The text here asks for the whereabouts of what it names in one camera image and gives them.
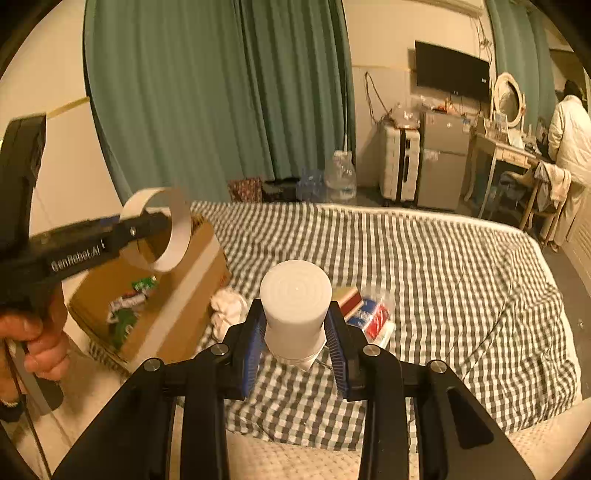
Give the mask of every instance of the checkered bed sheet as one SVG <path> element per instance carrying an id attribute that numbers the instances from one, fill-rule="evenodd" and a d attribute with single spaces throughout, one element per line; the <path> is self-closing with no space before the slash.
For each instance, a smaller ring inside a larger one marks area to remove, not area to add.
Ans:
<path id="1" fill-rule="evenodd" d="M 207 202 L 193 209 L 212 223 L 230 286 L 247 299 L 273 265 L 307 260 L 335 286 L 387 291 L 396 304 L 390 351 L 418 364 L 445 360 L 505 432 L 572 406 L 577 377 L 562 297 L 523 233 L 398 210 Z M 209 327 L 199 350 L 214 342 Z M 226 402 L 230 431 L 326 449 L 360 448 L 364 415 L 365 403 L 337 396 L 327 348 L 309 372 L 264 352 L 251 395 Z"/>

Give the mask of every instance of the white cylindrical object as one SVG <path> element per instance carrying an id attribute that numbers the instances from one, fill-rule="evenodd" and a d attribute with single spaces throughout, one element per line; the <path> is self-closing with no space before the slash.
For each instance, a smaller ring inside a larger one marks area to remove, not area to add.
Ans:
<path id="1" fill-rule="evenodd" d="M 323 323 L 331 298 L 330 280 L 316 265 L 288 260 L 271 268 L 261 282 L 271 353 L 291 364 L 317 354 L 326 342 Z"/>

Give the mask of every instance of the green curtain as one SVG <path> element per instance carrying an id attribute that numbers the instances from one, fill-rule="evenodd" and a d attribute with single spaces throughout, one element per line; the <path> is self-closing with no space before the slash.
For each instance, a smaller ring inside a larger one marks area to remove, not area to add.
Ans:
<path id="1" fill-rule="evenodd" d="M 525 93 L 525 128 L 538 117 L 550 124 L 556 95 L 542 13 L 511 0 L 487 0 L 495 36 L 496 71 L 509 72 Z"/>
<path id="2" fill-rule="evenodd" d="M 227 201 L 354 151 L 341 0 L 87 0 L 87 89 L 122 201 L 148 186 Z"/>

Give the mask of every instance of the white tape roll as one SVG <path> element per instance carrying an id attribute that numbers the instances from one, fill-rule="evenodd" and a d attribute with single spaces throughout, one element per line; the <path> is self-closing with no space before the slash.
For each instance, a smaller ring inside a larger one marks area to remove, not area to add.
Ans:
<path id="1" fill-rule="evenodd" d="M 172 221 L 172 231 L 166 249 L 162 255 L 150 263 L 141 254 L 138 243 L 131 242 L 121 250 L 121 256 L 134 267 L 166 273 L 170 272 L 183 259 L 193 233 L 191 210 L 183 194 L 179 190 L 171 188 L 140 190 L 125 203 L 121 211 L 121 220 L 141 215 L 148 202 L 158 194 L 167 198 Z"/>

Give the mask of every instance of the round mirror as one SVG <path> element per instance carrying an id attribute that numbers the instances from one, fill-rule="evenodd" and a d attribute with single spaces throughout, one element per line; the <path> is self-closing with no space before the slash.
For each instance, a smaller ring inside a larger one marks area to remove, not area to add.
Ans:
<path id="1" fill-rule="evenodd" d="M 495 111 L 507 116 L 509 128 L 516 127 L 521 121 L 521 92 L 519 86 L 509 73 L 499 75 L 495 84 Z"/>

